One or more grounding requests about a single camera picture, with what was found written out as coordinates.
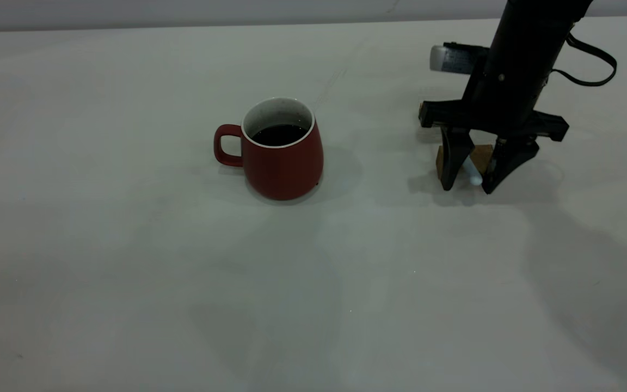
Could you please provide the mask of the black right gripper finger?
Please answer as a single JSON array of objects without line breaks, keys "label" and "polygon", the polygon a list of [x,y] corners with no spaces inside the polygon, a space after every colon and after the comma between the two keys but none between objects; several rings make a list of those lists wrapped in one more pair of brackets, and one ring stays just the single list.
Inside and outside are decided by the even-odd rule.
[{"label": "black right gripper finger", "polygon": [[442,128],[442,169],[440,182],[444,191],[450,191],[463,162],[470,156],[475,144],[470,129],[465,127]]},{"label": "black right gripper finger", "polygon": [[483,191],[486,194],[491,194],[515,169],[533,159],[538,150],[536,136],[497,139],[483,174]]}]

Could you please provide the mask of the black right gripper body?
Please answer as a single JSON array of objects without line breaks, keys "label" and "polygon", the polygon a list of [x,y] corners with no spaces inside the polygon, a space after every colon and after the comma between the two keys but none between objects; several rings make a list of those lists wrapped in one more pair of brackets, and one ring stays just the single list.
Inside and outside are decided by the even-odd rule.
[{"label": "black right gripper body", "polygon": [[542,136],[560,142],[569,125],[561,117],[534,110],[529,89],[513,89],[487,72],[486,55],[477,57],[459,100],[425,100],[420,105],[422,127],[445,126],[484,131],[502,139]]}]

